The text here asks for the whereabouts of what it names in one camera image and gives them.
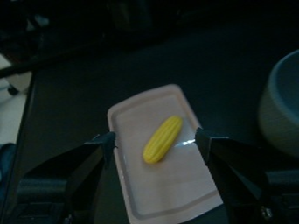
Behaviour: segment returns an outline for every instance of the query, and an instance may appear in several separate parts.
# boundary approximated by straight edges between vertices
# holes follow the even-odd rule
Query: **black surface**
[[[179,27],[164,42],[132,51],[106,43],[38,71],[10,193],[42,161],[108,132],[111,106],[170,83],[180,85],[204,129],[263,144],[258,102],[273,66],[299,46],[298,14],[282,3],[239,6]],[[98,216],[102,223],[127,223],[114,163],[111,173]],[[214,212],[187,223],[227,223],[223,208]]]

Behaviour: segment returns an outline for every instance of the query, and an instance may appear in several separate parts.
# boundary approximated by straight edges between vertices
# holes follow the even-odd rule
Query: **corn cob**
[[[144,161],[155,164],[170,150],[183,127],[183,119],[172,115],[163,122],[144,147]]]

